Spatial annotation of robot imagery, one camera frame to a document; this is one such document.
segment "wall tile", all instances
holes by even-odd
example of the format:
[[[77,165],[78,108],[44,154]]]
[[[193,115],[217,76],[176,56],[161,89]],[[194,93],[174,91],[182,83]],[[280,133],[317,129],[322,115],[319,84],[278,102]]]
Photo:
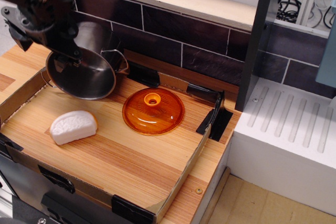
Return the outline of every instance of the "wall tile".
[[[244,63],[183,45],[183,68],[239,85]]]
[[[328,98],[336,96],[336,89],[315,81],[318,68],[291,61],[287,70],[284,84]]]
[[[75,20],[75,22],[77,22],[77,23],[85,22],[85,21],[95,22],[95,23],[98,23],[101,26],[106,27],[107,29],[111,30],[111,22],[106,21],[104,19],[92,17],[92,16],[85,15],[85,14],[79,13],[79,12],[71,12],[71,16]]]
[[[265,53],[260,70],[260,77],[281,83],[288,61],[286,58]]]
[[[231,30],[229,36],[229,45],[227,47],[227,55],[231,58],[245,61],[250,37],[251,34]]]
[[[142,29],[141,5],[126,0],[76,0],[79,12]]]
[[[229,29],[164,10],[143,6],[145,31],[226,54]]]
[[[118,24],[113,24],[113,31],[124,48],[181,66],[181,43]]]
[[[318,66],[326,44],[325,38],[273,25],[267,51]]]

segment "black cable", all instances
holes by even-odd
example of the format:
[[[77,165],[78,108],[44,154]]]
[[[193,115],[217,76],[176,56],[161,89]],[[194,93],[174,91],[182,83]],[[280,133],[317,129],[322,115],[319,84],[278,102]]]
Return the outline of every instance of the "black cable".
[[[332,24],[333,24],[333,22],[331,22],[332,21],[332,19],[335,17],[335,13],[331,16],[331,18],[330,18],[330,20],[329,20],[329,24],[332,26]]]
[[[312,26],[312,28],[316,28],[316,27],[318,27],[319,26],[319,24],[321,23],[321,21],[322,21],[322,18],[323,18],[323,14],[322,14],[322,11],[320,10],[320,9],[318,9],[319,10],[319,12],[320,12],[320,14],[321,14],[321,17],[320,17],[320,20],[316,23],[316,25],[314,25],[314,26]]]
[[[297,10],[287,11],[289,6],[294,6],[297,8]],[[279,0],[277,19],[295,23],[299,15],[300,7],[301,7],[301,1],[299,0],[286,0],[286,1]]]
[[[311,11],[309,15],[311,15],[311,17],[308,17],[308,19],[312,19],[312,18],[314,18],[314,16],[315,16],[315,14],[314,14],[313,11]]]
[[[327,22],[325,21],[325,17],[327,16],[327,13],[330,11],[331,6],[329,6],[328,10],[326,11],[326,13],[323,16],[323,23],[326,27],[328,27],[329,29],[331,29],[331,26],[328,26]]]

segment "metal pot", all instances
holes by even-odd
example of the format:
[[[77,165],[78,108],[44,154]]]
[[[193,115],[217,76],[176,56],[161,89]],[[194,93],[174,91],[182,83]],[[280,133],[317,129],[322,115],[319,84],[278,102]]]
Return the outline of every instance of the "metal pot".
[[[116,73],[128,69],[120,40],[111,30],[97,23],[82,22],[78,28],[75,42],[82,52],[82,62],[58,72],[54,63],[58,54],[51,52],[46,61],[48,75],[59,89],[74,97],[86,100],[104,98],[115,87]]]

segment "cardboard edge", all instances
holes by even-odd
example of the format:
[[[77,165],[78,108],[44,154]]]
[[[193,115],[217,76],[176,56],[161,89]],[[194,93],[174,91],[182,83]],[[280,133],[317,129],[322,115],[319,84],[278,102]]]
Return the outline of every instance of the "cardboard edge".
[[[29,155],[21,151],[18,151],[17,149],[11,146],[6,145],[6,148],[7,148],[8,153],[12,157],[12,160],[15,163],[21,164],[41,175],[43,174],[41,173],[39,166],[43,167],[44,169],[50,171],[51,173],[55,173],[63,177],[64,179],[69,180],[73,184],[76,190],[76,194],[83,196],[91,201],[94,201],[96,204],[102,207],[111,209],[111,198],[112,198],[111,194],[99,189],[98,187],[90,185],[84,182],[83,180],[80,180],[65,172],[62,172],[61,170],[53,168],[33,157],[30,157]]]
[[[32,78],[25,82],[19,89],[10,95],[0,105],[0,121],[5,123],[13,113],[15,113],[23,104],[31,99],[38,90],[46,85],[42,78],[42,74],[46,80],[50,80],[47,72],[39,70]]]
[[[150,207],[146,207],[146,210],[148,210],[150,212],[158,212],[161,209],[161,207],[164,205],[164,203],[165,203],[165,200],[163,200],[163,201],[161,201],[161,202],[159,202],[155,205],[152,205]]]
[[[169,209],[170,205],[172,204],[173,200],[175,199],[177,193],[180,191],[182,185],[184,184],[185,180],[187,179],[187,176],[191,172],[191,170],[194,168],[198,157],[200,156],[203,147],[205,146],[205,143],[207,142],[209,135],[211,132],[211,124],[208,125],[207,129],[205,130],[205,133],[202,137],[202,140],[198,144],[198,147],[194,151],[193,155],[189,159],[188,163],[186,164],[181,176],[179,177],[178,181],[176,182],[174,188],[172,189],[171,193],[168,195],[167,199],[165,200],[163,206],[160,208],[159,212],[157,213],[157,223],[160,223],[163,219],[165,213]]]

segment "orange glass lid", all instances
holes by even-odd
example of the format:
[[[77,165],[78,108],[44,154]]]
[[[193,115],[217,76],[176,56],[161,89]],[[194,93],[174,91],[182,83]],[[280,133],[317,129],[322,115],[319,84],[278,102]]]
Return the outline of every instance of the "orange glass lid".
[[[184,105],[174,93],[161,88],[140,90],[127,98],[122,108],[125,123],[143,135],[160,135],[177,127]]]

